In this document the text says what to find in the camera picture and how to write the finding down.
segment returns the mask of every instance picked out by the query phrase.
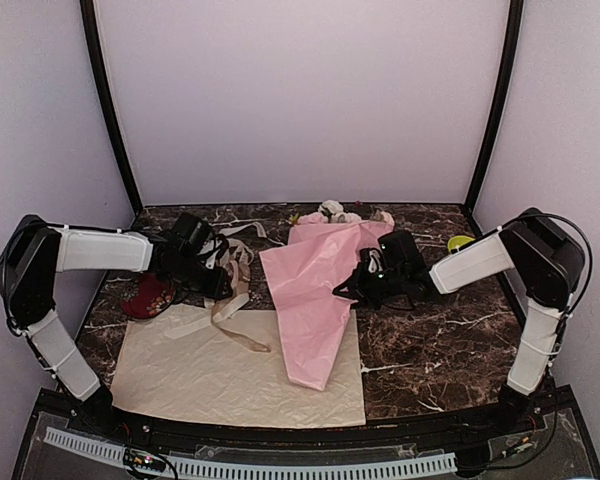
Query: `brown marble surface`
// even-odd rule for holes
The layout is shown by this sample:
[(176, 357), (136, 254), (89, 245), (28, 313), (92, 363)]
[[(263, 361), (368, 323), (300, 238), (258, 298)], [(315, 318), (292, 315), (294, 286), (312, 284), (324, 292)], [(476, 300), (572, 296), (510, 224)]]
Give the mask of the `brown marble surface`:
[[(259, 221), (268, 236), (286, 242), (291, 215), (315, 211), (317, 204), (150, 207), (134, 228), (169, 228), (181, 212), (205, 218), (217, 230)], [(443, 258), (449, 237), (470, 234), (457, 206), (415, 204), (346, 205), (369, 218), (390, 212), (397, 229), (414, 233), (428, 264)], [(235, 235), (256, 249), (274, 247), (250, 228)], [(251, 266), (247, 309), (273, 309), (259, 258)], [(110, 384), (124, 339), (127, 316), (119, 306), (134, 274), (110, 272), (78, 337), (92, 368)], [(190, 296), (185, 303), (201, 304)], [(520, 331), (495, 278), (476, 282), (435, 302), (416, 303), (411, 312), (358, 310), (360, 357), (367, 419), (386, 419), (458, 410), (497, 401), (516, 352)]]

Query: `crumpled paper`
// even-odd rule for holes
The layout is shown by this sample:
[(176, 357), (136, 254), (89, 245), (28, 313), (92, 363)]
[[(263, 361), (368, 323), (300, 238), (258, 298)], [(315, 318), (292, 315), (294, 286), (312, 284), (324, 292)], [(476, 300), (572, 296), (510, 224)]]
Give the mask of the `crumpled paper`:
[(241, 310), (222, 325), (266, 342), (271, 353), (252, 352), (213, 328), (204, 308), (175, 305), (148, 323), (130, 322), (111, 385), (114, 405), (169, 420), (243, 427), (365, 424), (355, 317), (324, 392), (289, 382), (275, 311)]

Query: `white zip tie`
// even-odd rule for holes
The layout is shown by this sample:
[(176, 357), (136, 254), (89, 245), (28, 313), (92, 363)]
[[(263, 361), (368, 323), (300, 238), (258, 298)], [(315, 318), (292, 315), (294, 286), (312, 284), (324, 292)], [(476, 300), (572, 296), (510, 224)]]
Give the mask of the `white zip tie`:
[(529, 342), (527, 342), (525, 339), (521, 339), (520, 343), (522, 345), (526, 345), (527, 347), (529, 347), (531, 350), (533, 350), (536, 353), (539, 353), (540, 355), (546, 355), (548, 357), (551, 357), (553, 355), (557, 355), (560, 353), (560, 350), (562, 350), (562, 346), (560, 346), (560, 348), (558, 348), (558, 350), (555, 350), (553, 352), (544, 352), (542, 350), (540, 350), (538, 347), (531, 345)]

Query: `beige paper sheet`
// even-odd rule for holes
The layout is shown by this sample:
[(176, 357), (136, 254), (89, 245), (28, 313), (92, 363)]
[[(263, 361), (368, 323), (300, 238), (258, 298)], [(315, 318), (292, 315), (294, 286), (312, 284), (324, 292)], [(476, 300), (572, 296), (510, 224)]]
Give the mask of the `beige paper sheet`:
[(175, 305), (132, 323), (111, 391), (129, 412), (194, 423), (270, 428), (365, 424), (355, 313), (324, 392), (289, 382), (275, 311), (238, 311), (223, 328), (271, 347), (256, 353), (208, 321), (209, 310)]

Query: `black metal pole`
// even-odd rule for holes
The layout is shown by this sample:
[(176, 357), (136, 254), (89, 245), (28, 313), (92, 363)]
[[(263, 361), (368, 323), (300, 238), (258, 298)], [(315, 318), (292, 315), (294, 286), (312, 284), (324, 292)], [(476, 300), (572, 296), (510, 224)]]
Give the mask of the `black metal pole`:
[(104, 116), (104, 121), (107, 125), (109, 140), (111, 141), (113, 154), (116, 157), (116, 163), (118, 164), (118, 170), (120, 170), (124, 188), (127, 191), (129, 202), (131, 203), (134, 212), (137, 214), (142, 210), (142, 200), (140, 199), (136, 181), (133, 178), (131, 164), (129, 163), (129, 157), (124, 148), (120, 126), (118, 125), (118, 117), (116, 116), (116, 111), (113, 106), (109, 81), (107, 80), (107, 71), (102, 56), (102, 47), (100, 46), (100, 37), (98, 35), (98, 24), (96, 21), (93, 0), (80, 0), (80, 9), (82, 10), (82, 23), (84, 25), (84, 35), (87, 40), (93, 78), (95, 79), (98, 97), (100, 98), (100, 108), (102, 109), (102, 115)]
[(491, 102), (491, 111), (489, 112), (489, 120), (487, 128), (482, 139), (482, 146), (478, 154), (478, 161), (473, 172), (471, 185), (467, 198), (464, 201), (465, 208), (469, 213), (473, 213), (473, 209), (478, 202), (480, 190), (487, 175), (489, 161), (493, 153), (493, 146), (496, 143), (500, 120), (504, 104), (507, 100), (507, 91), (509, 90), (509, 81), (511, 80), (511, 72), (513, 71), (513, 61), (516, 56), (516, 46), (518, 45), (518, 35), (520, 33), (520, 24), (522, 23), (522, 10), (524, 0), (511, 0), (509, 3), (509, 19), (507, 20), (507, 30), (504, 37), (504, 46), (502, 47), (502, 58), (500, 59), (500, 69), (498, 71), (498, 80), (493, 93), (493, 101)]

